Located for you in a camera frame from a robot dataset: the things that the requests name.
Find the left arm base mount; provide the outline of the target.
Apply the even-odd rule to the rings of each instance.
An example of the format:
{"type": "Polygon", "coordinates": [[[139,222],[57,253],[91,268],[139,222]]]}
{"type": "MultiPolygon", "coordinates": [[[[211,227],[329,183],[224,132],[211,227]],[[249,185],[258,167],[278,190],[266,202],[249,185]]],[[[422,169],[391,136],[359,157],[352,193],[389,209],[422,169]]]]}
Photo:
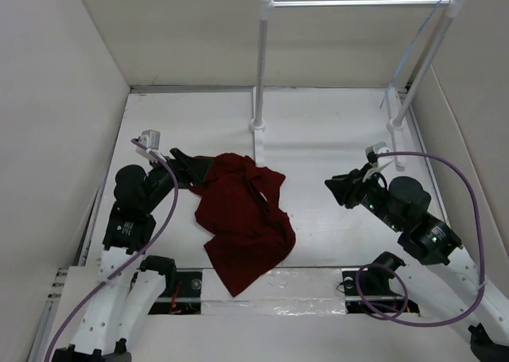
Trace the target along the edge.
{"type": "Polygon", "coordinates": [[[152,305],[149,315],[195,315],[201,313],[203,271],[178,269],[173,259],[149,255],[141,271],[156,271],[165,278],[165,290],[152,305]]]}

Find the dark red t shirt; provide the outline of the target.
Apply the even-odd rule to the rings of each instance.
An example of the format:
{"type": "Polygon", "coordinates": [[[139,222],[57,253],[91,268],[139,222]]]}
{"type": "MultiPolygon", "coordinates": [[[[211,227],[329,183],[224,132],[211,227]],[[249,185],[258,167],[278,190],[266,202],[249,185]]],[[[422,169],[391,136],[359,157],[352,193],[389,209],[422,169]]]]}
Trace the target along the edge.
{"type": "Polygon", "coordinates": [[[196,222],[212,233],[204,249],[232,297],[275,268],[293,250],[296,235],[280,206],[286,176],[258,167],[248,156],[221,154],[204,181],[196,222]]]}

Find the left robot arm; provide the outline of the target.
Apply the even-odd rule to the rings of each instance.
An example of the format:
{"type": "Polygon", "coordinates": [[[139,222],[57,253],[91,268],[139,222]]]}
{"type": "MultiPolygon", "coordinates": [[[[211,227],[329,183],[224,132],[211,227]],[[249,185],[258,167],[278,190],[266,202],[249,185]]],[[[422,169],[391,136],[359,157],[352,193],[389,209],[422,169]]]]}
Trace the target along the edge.
{"type": "Polygon", "coordinates": [[[196,222],[212,238],[204,249],[232,296],[241,294],[293,250],[296,235],[280,209],[285,176],[238,154],[162,156],[142,146],[151,170],[127,165],[115,176],[99,264],[99,284],[76,307],[82,320],[70,344],[51,344],[47,361],[129,361],[130,346],[156,300],[177,296],[175,262],[149,255],[163,233],[154,209],[183,189],[200,198],[196,222]]]}

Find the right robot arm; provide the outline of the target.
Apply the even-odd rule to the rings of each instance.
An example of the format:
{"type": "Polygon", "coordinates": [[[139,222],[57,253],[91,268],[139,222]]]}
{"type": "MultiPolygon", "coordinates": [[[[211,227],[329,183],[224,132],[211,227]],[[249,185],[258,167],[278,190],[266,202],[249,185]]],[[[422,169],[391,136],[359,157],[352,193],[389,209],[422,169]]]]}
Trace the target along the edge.
{"type": "Polygon", "coordinates": [[[358,205],[399,233],[398,244],[448,285],[445,292],[399,277],[402,296],[430,310],[437,327],[452,326],[480,361],[508,359],[508,300],[485,276],[484,257],[473,262],[460,238],[428,213],[431,196],[411,177],[387,182],[371,165],[325,181],[339,205],[358,205]]]}

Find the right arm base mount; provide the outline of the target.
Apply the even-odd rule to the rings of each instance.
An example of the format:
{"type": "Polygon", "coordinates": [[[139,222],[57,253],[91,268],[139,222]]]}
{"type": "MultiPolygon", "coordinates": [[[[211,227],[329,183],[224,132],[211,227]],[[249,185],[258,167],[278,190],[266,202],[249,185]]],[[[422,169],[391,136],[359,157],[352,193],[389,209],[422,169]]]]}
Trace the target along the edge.
{"type": "MultiPolygon", "coordinates": [[[[347,267],[341,270],[342,280],[336,285],[336,291],[345,298],[348,314],[363,313],[370,317],[381,317],[361,301],[355,284],[358,267],[347,267]]],[[[400,310],[403,313],[420,314],[415,302],[408,301],[404,306],[404,297],[390,289],[390,282],[396,282],[395,277],[384,269],[368,267],[360,273],[359,285],[367,300],[379,311],[394,316],[400,310]]]]}

